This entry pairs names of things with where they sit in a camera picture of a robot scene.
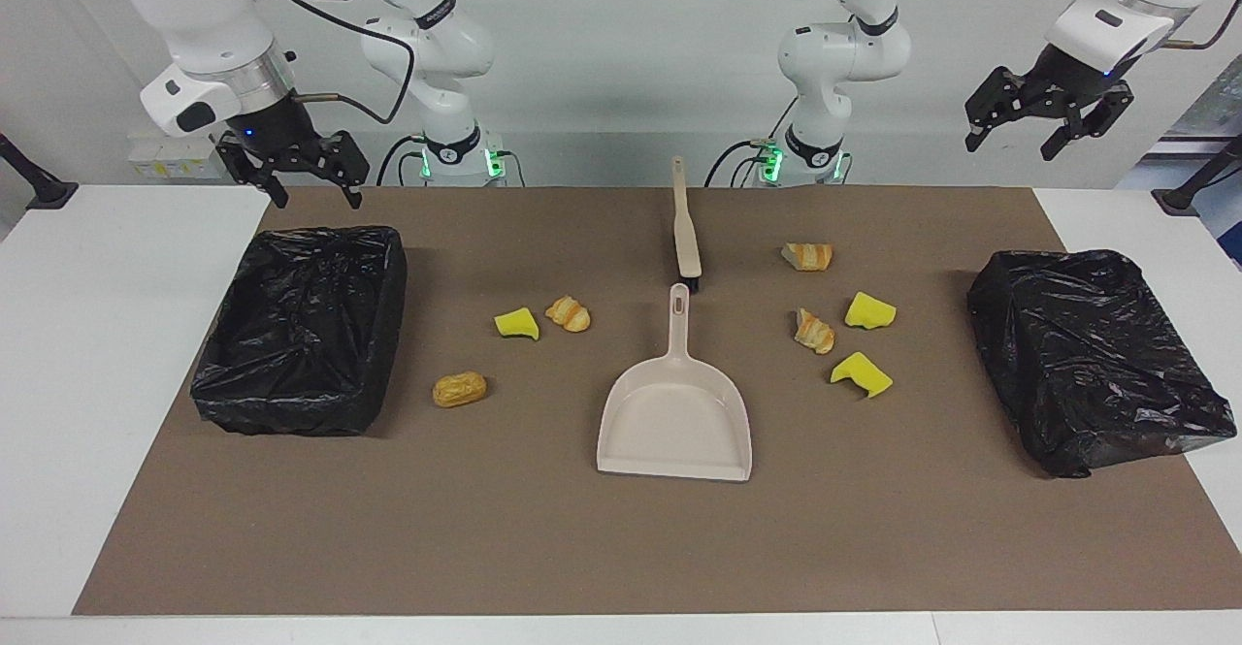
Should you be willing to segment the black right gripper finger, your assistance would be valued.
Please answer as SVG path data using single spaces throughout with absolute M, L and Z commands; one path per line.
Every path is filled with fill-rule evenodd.
M 361 208 L 363 198 L 358 188 L 369 172 L 370 164 L 350 133 L 342 130 L 328 138 L 328 180 L 342 189 L 353 210 Z
M 258 165 L 255 165 L 236 137 L 221 137 L 214 145 L 214 150 L 219 154 L 232 181 L 258 189 L 267 195 L 271 203 L 274 203 L 276 208 L 287 208 L 289 198 L 282 181 L 276 176 L 277 163 L 274 159 L 263 159 Z

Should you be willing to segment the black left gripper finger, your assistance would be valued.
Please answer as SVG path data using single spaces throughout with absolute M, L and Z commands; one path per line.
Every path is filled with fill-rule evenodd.
M 1048 102 L 1052 117 L 1059 118 L 1062 126 L 1057 128 L 1041 145 L 1041 155 L 1046 162 L 1051 162 L 1071 145 L 1074 140 L 1081 140 L 1086 135 L 1098 138 L 1104 135 L 1119 117 L 1131 104 L 1134 94 L 1129 87 L 1110 87 L 1100 94 L 1099 99 L 1092 104 L 1090 111 L 1082 114 L 1087 106 L 1064 91 L 1054 91 Z
M 968 118 L 968 152 L 976 152 L 985 138 L 997 128 L 1010 122 L 1020 121 L 1028 114 L 1025 76 L 1013 75 L 1007 67 L 997 67 L 979 88 L 965 101 Z

